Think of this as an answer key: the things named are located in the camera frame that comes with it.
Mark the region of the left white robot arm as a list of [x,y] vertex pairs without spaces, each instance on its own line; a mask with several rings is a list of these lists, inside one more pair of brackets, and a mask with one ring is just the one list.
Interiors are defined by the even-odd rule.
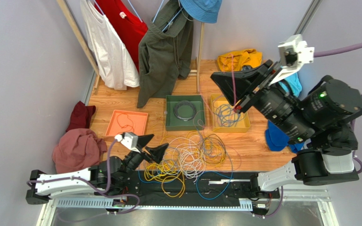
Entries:
[[162,162],[169,144],[148,147],[153,137],[153,134],[138,136],[132,132],[116,135],[113,142],[120,143],[129,150],[123,159],[109,156],[99,165],[55,175],[33,170],[27,181],[30,188],[26,192],[26,202],[30,205],[46,204],[54,198],[69,194],[124,194],[126,182],[143,161]]

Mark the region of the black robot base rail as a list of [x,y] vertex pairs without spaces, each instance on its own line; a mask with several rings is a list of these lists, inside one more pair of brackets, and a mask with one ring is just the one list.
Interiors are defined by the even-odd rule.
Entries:
[[299,206],[327,205],[330,197],[326,188],[305,188],[293,183],[272,192],[254,192],[250,189],[248,172],[209,171],[198,179],[172,178],[169,182],[148,182],[137,172],[126,184],[121,197],[106,198],[92,194],[58,197],[52,204],[58,208],[96,208],[109,212],[125,210],[208,210],[242,211],[266,217],[283,204]]

